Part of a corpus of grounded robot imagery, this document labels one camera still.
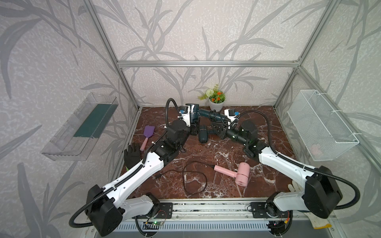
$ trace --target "white flower ball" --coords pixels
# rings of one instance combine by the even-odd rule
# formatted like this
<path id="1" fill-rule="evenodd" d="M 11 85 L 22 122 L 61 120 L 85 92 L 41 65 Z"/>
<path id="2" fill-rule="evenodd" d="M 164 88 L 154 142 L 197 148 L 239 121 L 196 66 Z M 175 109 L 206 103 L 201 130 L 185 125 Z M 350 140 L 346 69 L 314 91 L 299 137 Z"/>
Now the white flower ball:
<path id="1" fill-rule="evenodd" d="M 214 94 L 213 89 L 208 89 L 207 92 L 206 92 L 206 95 L 207 95 L 208 97 L 213 96 L 213 94 Z"/>

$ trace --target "white flower pot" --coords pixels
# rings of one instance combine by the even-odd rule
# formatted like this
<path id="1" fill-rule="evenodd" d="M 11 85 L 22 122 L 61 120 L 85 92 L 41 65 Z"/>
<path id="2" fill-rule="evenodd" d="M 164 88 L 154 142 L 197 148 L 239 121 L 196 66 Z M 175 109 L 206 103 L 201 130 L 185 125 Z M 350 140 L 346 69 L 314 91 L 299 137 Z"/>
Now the white flower pot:
<path id="1" fill-rule="evenodd" d="M 209 101 L 209 107 L 210 107 L 210 109 L 211 110 L 216 110 L 216 112 L 221 111 L 222 107 L 224 106 L 224 102 L 222 102 L 222 103 L 214 103 L 209 98 L 208 98 L 208 101 Z"/>

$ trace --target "black glove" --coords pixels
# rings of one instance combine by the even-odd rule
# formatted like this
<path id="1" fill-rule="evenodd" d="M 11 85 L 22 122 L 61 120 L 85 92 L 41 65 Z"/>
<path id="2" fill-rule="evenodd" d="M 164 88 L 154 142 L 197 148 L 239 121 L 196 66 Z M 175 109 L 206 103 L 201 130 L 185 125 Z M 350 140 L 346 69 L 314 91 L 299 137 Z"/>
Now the black glove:
<path id="1" fill-rule="evenodd" d="M 140 162 L 140 146 L 137 143 L 132 143 L 128 146 L 128 151 L 124 150 L 124 166 L 131 169 Z"/>

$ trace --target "clear plastic shelf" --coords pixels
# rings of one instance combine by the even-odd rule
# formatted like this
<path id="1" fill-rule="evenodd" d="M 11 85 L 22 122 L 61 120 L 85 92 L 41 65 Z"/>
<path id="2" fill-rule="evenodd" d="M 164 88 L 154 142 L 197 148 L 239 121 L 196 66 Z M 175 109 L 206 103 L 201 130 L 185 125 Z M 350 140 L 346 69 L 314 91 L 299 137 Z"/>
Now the clear plastic shelf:
<path id="1" fill-rule="evenodd" d="M 85 161 L 117 107 L 115 96 L 90 93 L 41 153 L 52 160 Z"/>

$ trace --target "purple spatula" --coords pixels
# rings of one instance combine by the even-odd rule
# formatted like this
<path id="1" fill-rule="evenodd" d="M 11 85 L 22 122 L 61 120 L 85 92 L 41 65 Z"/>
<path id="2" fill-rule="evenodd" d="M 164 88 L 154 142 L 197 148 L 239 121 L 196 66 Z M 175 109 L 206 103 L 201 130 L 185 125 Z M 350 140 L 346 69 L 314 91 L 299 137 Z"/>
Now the purple spatula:
<path id="1" fill-rule="evenodd" d="M 144 136 L 146 139 L 144 140 L 142 146 L 140 147 L 140 151 L 144 151 L 146 144 L 148 142 L 148 138 L 150 138 L 154 134 L 155 127 L 154 126 L 146 126 L 144 129 Z"/>

